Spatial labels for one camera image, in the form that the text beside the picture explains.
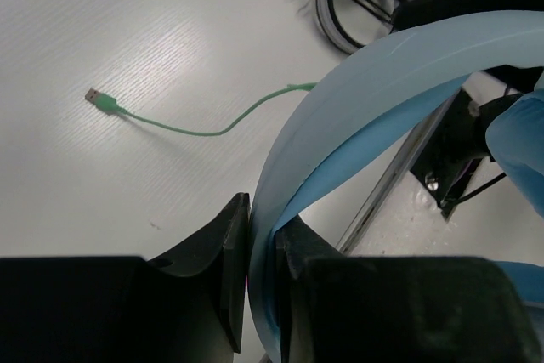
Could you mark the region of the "light blue headphones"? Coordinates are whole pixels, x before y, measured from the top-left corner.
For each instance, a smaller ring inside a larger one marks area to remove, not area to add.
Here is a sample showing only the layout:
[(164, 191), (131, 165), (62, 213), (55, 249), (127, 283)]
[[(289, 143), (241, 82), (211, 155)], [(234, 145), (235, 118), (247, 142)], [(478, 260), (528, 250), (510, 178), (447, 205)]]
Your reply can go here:
[(543, 15), (492, 11), (398, 31), (363, 47), (302, 100), (276, 138), (253, 200), (248, 293), (269, 358), (275, 318), (275, 233), (429, 116), (476, 71), (543, 63)]

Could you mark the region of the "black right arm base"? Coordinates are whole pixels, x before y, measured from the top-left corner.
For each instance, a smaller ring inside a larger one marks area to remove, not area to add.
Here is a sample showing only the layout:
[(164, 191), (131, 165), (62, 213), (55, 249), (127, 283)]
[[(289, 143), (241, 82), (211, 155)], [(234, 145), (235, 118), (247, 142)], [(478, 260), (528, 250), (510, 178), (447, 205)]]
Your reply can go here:
[(480, 105), (464, 87), (459, 88), (440, 107), (438, 124), (411, 167), (412, 175), (434, 199), (445, 220), (458, 205), (506, 177), (501, 173), (466, 192), (480, 163), (492, 157), (485, 143), (487, 127), (522, 95), (533, 91), (543, 69), (502, 65), (486, 73), (505, 84), (502, 95)]

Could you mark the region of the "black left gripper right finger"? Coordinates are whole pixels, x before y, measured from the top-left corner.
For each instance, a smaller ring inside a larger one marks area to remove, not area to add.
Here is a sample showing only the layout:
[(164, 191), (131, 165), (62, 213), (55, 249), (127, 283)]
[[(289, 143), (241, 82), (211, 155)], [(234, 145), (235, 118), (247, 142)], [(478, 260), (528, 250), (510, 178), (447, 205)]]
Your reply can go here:
[(537, 362), (519, 292), (476, 257), (348, 257), (295, 218), (275, 235), (284, 362)]

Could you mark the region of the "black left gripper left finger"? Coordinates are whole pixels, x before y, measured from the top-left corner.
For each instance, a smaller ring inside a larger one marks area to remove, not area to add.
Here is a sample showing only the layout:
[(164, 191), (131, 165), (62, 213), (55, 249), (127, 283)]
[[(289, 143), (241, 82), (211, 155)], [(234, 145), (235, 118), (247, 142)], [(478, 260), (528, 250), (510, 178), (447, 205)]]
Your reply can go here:
[(241, 351), (250, 198), (163, 254), (5, 258), (4, 362), (231, 362)]

